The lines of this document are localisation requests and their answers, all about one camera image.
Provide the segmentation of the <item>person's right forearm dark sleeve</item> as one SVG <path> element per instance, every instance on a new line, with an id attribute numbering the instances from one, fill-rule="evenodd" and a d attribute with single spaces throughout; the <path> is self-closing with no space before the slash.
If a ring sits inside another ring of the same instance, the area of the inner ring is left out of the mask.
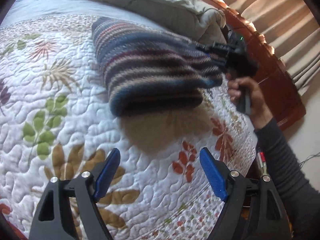
<path id="1" fill-rule="evenodd" d="M 299 163 L 274 119 L 255 130 L 268 172 L 292 224 L 293 239 L 319 239 L 319 192 Z"/>

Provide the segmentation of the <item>person's right hand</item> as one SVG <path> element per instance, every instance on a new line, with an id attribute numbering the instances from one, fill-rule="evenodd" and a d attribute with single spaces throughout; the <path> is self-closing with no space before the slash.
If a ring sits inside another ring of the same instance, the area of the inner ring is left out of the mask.
<path id="1" fill-rule="evenodd" d="M 238 103 L 241 96 L 240 87 L 248 89 L 251 101 L 251 114 L 249 118 L 253 127 L 254 129 L 262 129 L 266 126 L 273 118 L 273 115 L 265 102 L 258 83 L 251 77 L 233 79 L 229 73 L 226 74 L 226 79 L 228 80 L 228 94 L 231 102 L 235 105 Z"/>

